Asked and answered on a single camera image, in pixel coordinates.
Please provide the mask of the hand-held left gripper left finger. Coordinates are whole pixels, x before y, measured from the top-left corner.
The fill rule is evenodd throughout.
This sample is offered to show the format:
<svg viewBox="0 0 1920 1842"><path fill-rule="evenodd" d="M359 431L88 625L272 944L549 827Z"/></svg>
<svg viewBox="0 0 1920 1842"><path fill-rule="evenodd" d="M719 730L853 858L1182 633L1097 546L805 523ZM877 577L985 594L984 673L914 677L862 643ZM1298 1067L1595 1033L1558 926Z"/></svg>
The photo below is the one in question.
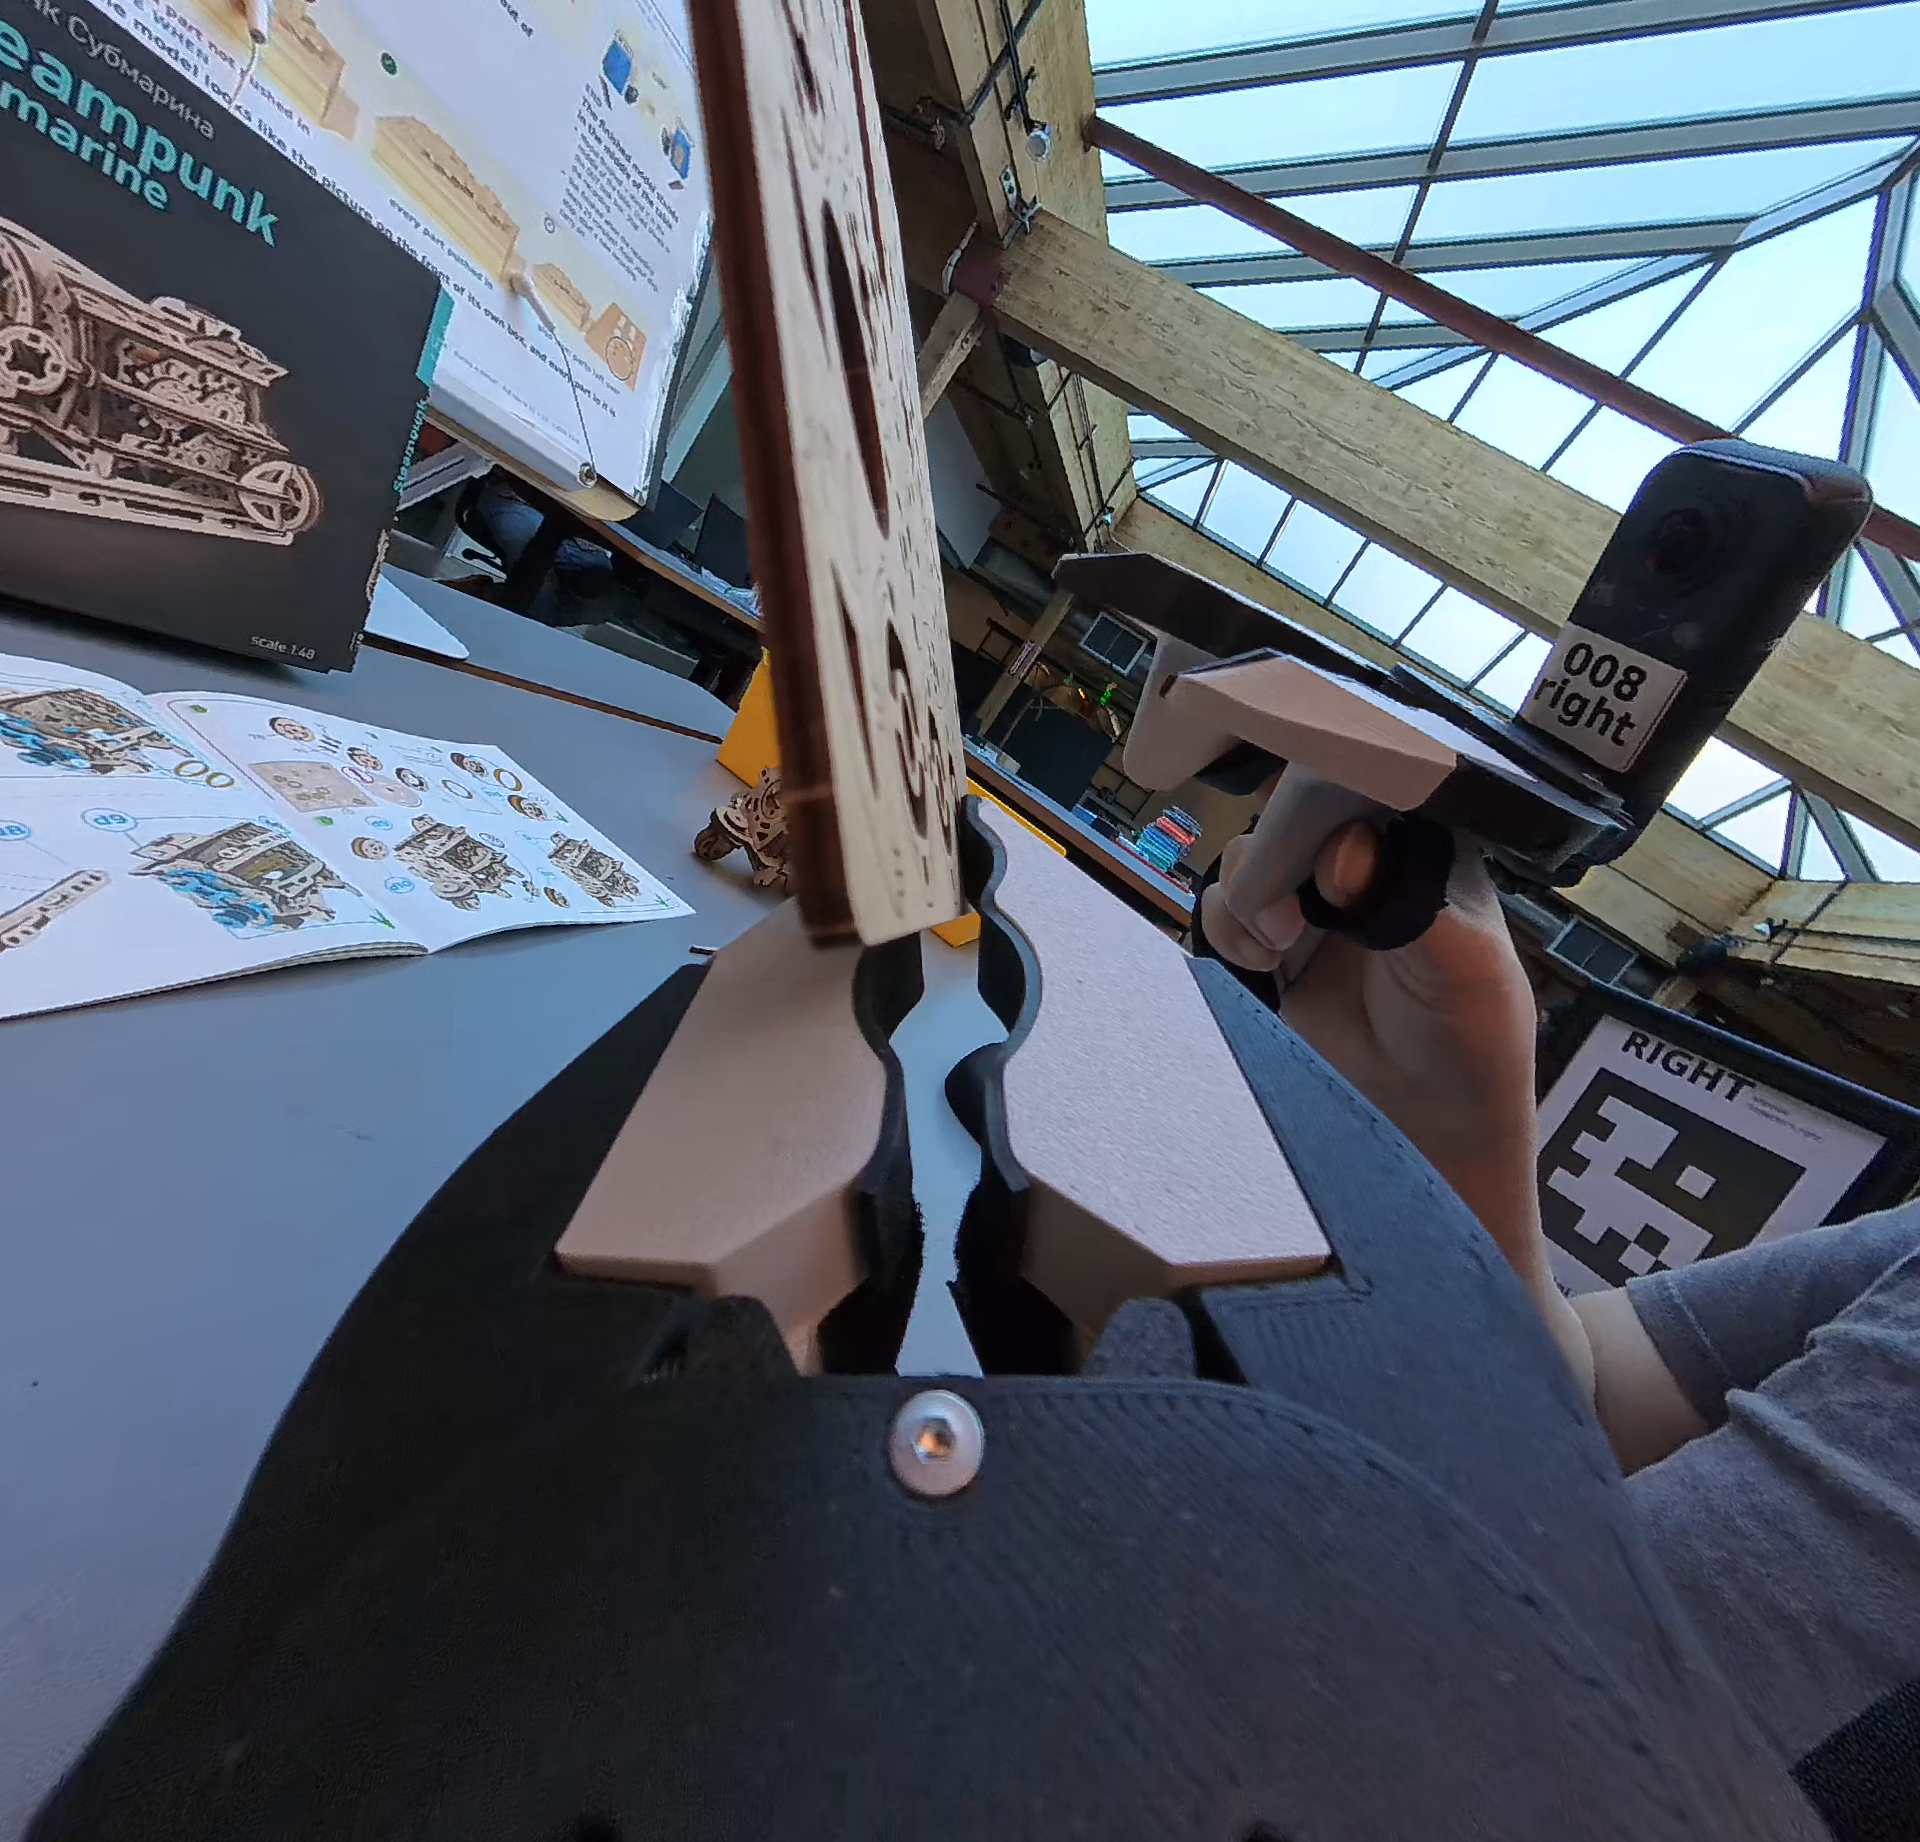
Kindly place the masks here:
<svg viewBox="0 0 1920 1842"><path fill-rule="evenodd" d="M562 1267L754 1298L803 1372L891 1372L923 1254L893 1033L922 994L914 933L819 947L787 906L722 947Z"/></svg>

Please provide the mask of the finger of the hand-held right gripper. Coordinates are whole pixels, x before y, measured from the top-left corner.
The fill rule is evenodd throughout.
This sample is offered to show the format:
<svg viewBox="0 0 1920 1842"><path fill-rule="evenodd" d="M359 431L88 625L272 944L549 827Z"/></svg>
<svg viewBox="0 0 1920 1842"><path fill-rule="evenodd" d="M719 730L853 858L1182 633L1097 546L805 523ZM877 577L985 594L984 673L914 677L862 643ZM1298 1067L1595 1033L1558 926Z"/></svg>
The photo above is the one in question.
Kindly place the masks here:
<svg viewBox="0 0 1920 1842"><path fill-rule="evenodd" d="M1139 630L1171 636L1196 649L1201 663L1250 659L1258 653L1284 654L1446 716L1490 742L1520 741L1514 719L1474 695L1405 663L1376 663L1170 559L1151 552L1069 555L1056 562L1051 583Z"/></svg>
<svg viewBox="0 0 1920 1842"><path fill-rule="evenodd" d="M1445 719L1310 663L1205 663L1153 677L1122 767L1167 788L1239 742L1400 811L1424 803L1469 749Z"/></svg>

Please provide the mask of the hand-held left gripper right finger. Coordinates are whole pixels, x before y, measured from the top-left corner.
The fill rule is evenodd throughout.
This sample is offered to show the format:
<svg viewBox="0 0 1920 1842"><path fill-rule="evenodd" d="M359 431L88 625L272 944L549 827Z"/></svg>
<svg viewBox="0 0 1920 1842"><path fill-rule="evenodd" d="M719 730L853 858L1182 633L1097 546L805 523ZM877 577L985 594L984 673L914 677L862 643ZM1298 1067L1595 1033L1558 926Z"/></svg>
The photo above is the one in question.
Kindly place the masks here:
<svg viewBox="0 0 1920 1842"><path fill-rule="evenodd" d="M951 1293L977 1353L1084 1353L1131 1300L1324 1272L1332 1251L1190 955L969 799L977 990L947 1074L981 1152Z"/></svg>

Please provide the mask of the laser-cut wooden parts sheet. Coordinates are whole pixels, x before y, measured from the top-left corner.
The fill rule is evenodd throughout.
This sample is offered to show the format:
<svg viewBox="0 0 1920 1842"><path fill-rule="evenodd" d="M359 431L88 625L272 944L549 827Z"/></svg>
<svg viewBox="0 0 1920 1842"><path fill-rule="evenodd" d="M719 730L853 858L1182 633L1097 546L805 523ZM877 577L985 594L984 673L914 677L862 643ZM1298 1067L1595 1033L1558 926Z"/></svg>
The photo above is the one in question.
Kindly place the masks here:
<svg viewBox="0 0 1920 1842"><path fill-rule="evenodd" d="M857 0L687 9L790 888L877 947L964 910L966 772L871 63Z"/></svg>

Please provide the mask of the partly built wooden model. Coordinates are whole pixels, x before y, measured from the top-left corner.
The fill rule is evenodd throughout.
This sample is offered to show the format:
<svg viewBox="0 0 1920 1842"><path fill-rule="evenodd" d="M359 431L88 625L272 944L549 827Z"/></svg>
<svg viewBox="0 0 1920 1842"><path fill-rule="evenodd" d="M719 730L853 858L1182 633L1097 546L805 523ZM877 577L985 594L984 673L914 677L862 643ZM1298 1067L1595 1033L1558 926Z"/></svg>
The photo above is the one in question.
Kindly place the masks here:
<svg viewBox="0 0 1920 1842"><path fill-rule="evenodd" d="M777 764L767 764L746 793L714 809L690 843L691 856L704 864L718 864L734 850L749 858L749 877L759 888L793 893Z"/></svg>

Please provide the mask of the model instruction booklet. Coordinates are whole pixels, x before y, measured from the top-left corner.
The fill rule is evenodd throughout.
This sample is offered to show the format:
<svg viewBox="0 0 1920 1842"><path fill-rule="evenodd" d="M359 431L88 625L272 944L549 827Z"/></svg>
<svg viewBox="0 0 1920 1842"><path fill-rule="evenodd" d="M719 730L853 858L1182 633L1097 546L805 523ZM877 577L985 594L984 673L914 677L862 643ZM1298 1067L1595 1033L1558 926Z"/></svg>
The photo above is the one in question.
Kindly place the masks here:
<svg viewBox="0 0 1920 1842"><path fill-rule="evenodd" d="M488 742L1 656L1 1015L690 906Z"/></svg>

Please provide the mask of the black model kit box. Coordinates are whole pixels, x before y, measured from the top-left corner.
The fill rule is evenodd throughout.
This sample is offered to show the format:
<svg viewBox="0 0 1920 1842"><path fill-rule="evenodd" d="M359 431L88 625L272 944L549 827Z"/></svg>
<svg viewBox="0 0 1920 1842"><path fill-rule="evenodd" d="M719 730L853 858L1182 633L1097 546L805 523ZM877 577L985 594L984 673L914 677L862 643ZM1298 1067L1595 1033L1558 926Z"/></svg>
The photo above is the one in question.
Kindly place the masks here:
<svg viewBox="0 0 1920 1842"><path fill-rule="evenodd" d="M359 650L439 277L90 0L1 0L1 586Z"/></svg>

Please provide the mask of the person's right hand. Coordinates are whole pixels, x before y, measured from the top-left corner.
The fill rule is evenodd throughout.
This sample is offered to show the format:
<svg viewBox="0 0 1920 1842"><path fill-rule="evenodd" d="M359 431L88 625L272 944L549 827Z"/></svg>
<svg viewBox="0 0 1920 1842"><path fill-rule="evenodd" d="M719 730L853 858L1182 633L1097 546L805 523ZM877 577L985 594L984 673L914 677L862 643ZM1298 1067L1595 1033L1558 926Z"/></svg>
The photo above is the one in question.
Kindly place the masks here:
<svg viewBox="0 0 1920 1842"><path fill-rule="evenodd" d="M1247 923L1226 885L1237 834L1199 900L1213 951L1276 986L1284 1021L1435 1166L1523 1279L1550 1279L1539 1211L1536 1005L1485 869L1464 840L1435 920L1397 949L1320 933L1295 900Z"/></svg>

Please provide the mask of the yellow plastic bin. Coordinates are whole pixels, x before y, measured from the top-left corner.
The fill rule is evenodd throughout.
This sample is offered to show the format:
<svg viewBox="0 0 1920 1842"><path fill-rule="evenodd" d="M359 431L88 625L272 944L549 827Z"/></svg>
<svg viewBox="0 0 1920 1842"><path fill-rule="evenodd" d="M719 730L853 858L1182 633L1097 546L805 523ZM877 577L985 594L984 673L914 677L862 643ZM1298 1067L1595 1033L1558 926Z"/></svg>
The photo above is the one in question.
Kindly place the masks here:
<svg viewBox="0 0 1920 1842"><path fill-rule="evenodd" d="M725 771L748 781L748 788L767 764L780 763L767 650L761 650L759 663L748 681L748 689L734 710L733 724L718 748L716 760Z"/></svg>

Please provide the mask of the framed marker sign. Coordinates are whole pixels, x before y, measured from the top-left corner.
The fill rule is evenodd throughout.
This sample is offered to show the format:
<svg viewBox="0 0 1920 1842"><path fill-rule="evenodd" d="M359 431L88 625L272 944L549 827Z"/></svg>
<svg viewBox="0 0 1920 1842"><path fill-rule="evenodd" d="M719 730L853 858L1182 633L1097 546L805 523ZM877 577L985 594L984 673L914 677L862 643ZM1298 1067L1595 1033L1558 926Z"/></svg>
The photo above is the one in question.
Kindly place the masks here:
<svg viewBox="0 0 1920 1842"><path fill-rule="evenodd" d="M1592 984L1541 1045L1539 1190L1571 1295L1896 1205L1917 1113Z"/></svg>

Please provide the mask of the instruction poster board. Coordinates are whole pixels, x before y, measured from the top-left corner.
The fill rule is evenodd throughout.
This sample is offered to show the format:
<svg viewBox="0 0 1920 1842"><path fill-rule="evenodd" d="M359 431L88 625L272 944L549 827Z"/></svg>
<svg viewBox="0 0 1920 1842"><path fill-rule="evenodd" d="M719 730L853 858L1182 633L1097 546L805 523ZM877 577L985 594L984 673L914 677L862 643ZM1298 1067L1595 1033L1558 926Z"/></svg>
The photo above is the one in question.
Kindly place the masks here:
<svg viewBox="0 0 1920 1842"><path fill-rule="evenodd" d="M90 0L442 277L467 438L646 502L709 242L687 0Z"/></svg>

